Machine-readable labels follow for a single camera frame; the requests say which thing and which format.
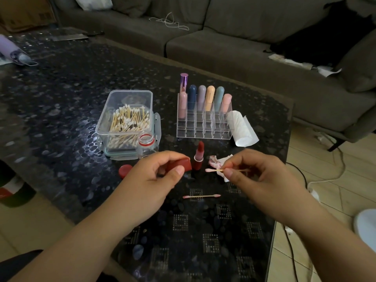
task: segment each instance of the lipstick organizer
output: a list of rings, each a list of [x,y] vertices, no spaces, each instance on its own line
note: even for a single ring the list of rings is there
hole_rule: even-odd
[[[186,107],[180,107],[178,94],[176,137],[229,140],[233,133],[230,127],[234,126],[231,111],[231,103],[227,107],[223,102],[218,110],[215,110],[214,103],[205,102],[188,102]]]

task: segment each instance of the small glass jar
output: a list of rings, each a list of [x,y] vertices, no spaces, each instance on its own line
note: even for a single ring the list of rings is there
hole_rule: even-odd
[[[158,151],[154,135],[151,132],[141,132],[137,138],[136,153],[139,159]]]

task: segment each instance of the black cloth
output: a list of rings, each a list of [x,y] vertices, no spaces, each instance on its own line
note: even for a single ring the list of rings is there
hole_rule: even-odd
[[[325,18],[270,45],[270,50],[297,62],[335,67],[351,47],[376,28],[372,15],[358,15],[347,7],[346,0],[328,3],[326,8]]]
[[[30,251],[0,262],[0,282],[10,280],[42,251],[43,250]],[[101,273],[97,279],[97,282],[118,282],[118,280],[113,276]]]

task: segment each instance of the table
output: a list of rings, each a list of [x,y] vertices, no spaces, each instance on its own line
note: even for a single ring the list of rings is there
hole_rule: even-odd
[[[233,109],[247,115],[260,138],[252,148],[286,161],[291,100],[103,39],[48,39],[65,33],[13,37],[39,66],[0,68],[0,158],[73,222],[89,215],[120,183],[117,170],[124,162],[107,158],[95,134],[114,89],[151,90],[153,110],[162,119],[160,150],[193,158],[199,140],[176,138],[179,75],[187,72],[197,87],[223,86],[233,95]],[[204,143],[206,159],[242,150],[233,140]],[[188,194],[222,196],[183,200]],[[274,229],[274,220],[234,185],[213,173],[187,173],[162,208],[112,256],[141,281],[264,281]]]

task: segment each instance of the gray sofa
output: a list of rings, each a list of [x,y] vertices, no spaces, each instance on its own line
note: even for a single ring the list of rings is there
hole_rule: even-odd
[[[348,52],[334,77],[272,61],[263,52],[324,18],[324,4],[339,0],[145,0],[139,18],[116,12],[115,0],[114,10],[101,12],[84,12],[74,0],[54,1],[65,26],[104,31],[114,41],[294,99],[294,120],[338,144],[376,129],[376,30]],[[347,2],[363,16],[376,13],[376,5],[364,0]],[[169,12],[190,30],[149,21]]]

